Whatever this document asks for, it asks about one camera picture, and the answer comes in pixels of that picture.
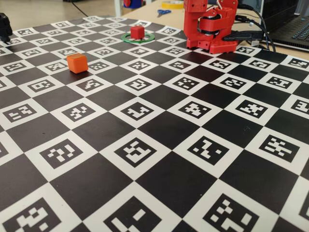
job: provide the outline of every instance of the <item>scissors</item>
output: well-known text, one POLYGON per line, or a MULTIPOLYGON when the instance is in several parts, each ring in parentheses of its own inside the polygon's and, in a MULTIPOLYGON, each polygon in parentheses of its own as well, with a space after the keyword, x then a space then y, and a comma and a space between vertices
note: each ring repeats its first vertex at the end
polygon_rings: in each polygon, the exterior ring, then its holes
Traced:
POLYGON ((171 11, 170 10, 158 10, 158 14, 159 14, 158 18, 168 13, 171 13, 171 11))

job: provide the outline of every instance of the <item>black cable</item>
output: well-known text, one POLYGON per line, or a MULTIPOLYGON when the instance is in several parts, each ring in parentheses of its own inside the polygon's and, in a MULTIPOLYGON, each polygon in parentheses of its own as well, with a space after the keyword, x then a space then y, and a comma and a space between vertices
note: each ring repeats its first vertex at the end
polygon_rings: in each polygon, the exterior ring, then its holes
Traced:
POLYGON ((236 15, 235 20, 236 21, 240 21, 240 22, 253 23, 253 24, 257 25, 264 32, 264 34, 268 37, 268 39, 269 39, 269 41, 271 43, 273 51, 274 52, 276 51, 274 42, 272 41, 272 39, 271 39, 270 35, 268 34, 268 32, 266 31, 266 29, 264 27, 262 27, 262 25, 258 24, 254 20, 251 20, 251 19, 249 19, 249 18, 247 18, 246 16, 243 16, 243 15, 236 15))
POLYGON ((88 15, 86 15, 81 9, 79 9, 78 7, 77 7, 77 5, 75 5, 75 3, 71 0, 71 3, 80 11, 80 12, 82 12, 86 17, 88 17, 88 15))
MULTIPOLYGON (((266 23, 263 19, 263 17, 260 15, 259 12, 257 12, 252 6, 249 6, 247 4, 238 4, 238 8, 239 9, 247 9, 247 10, 250 10, 250 11, 254 11, 258 16, 259 18, 261 19, 262 23, 263 23, 263 26, 265 28, 265 30, 267 31, 266 29, 266 23)), ((268 45, 268 39, 267 39, 267 36, 265 35, 265 40, 266 40, 266 46, 267 46, 267 49, 269 50, 269 45, 268 45)))

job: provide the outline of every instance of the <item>green ring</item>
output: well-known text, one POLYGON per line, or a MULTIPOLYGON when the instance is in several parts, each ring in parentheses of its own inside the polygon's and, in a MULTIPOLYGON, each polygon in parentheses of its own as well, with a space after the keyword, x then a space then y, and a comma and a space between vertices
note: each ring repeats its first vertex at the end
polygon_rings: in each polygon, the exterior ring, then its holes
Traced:
POLYGON ((145 36, 148 36, 149 39, 148 40, 129 40, 127 39, 127 37, 129 37, 131 35, 131 33, 126 33, 124 34, 123 36, 121 36, 121 39, 124 41, 124 42, 127 42, 127 43, 132 43, 132 44, 142 44, 142 43, 146 43, 146 42, 150 42, 151 40, 154 40, 155 39, 155 36, 153 34, 149 34, 149 33, 145 33, 145 36))

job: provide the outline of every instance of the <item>black object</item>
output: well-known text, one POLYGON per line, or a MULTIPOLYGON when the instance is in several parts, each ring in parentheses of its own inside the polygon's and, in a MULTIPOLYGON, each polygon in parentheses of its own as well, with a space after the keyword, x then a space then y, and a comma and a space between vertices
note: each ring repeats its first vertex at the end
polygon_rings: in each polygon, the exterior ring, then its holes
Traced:
POLYGON ((274 42, 308 50, 309 17, 298 16, 270 34, 274 42))
POLYGON ((247 31, 235 31, 234 33, 227 35, 223 38, 224 41, 234 41, 234 40, 257 40, 262 41, 264 33, 262 31, 247 30, 247 31))
POLYGON ((10 20, 4 13, 0 13, 0 40, 3 42, 9 42, 11 39, 9 36, 13 35, 10 20))

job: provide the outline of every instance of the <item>table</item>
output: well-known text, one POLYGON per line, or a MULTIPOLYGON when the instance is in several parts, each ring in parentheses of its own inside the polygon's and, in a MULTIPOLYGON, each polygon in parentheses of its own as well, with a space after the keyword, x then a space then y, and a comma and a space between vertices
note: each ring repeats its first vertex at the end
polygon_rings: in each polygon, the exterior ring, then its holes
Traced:
MULTIPOLYGON (((123 15, 123 17, 127 18, 133 18, 133 19, 141 19, 141 20, 146 20, 149 22, 153 23, 158 23, 162 25, 169 25, 171 27, 183 29, 183 22, 184 22, 184 9, 181 10, 172 10, 170 14, 164 15, 162 17, 157 17, 157 10, 162 9, 162 2, 164 0, 156 0, 153 1, 151 4, 145 5, 139 9, 136 9, 128 14, 123 15)), ((238 9, 237 10, 238 14, 250 14, 254 15, 254 12, 248 11, 248 10, 243 10, 243 9, 238 9)), ((235 24, 233 26, 233 30, 252 30, 252 27, 249 27, 248 25, 245 24, 235 24)), ((283 46, 276 45, 276 50, 279 53, 291 55, 291 56, 296 56, 304 59, 308 59, 309 53, 301 50, 296 50, 292 48, 286 48, 283 46)))
POLYGON ((309 61, 109 16, 0 43, 0 231, 309 230, 309 61), (156 37, 120 38, 131 25, 156 37), (88 71, 66 56, 87 56, 88 71))

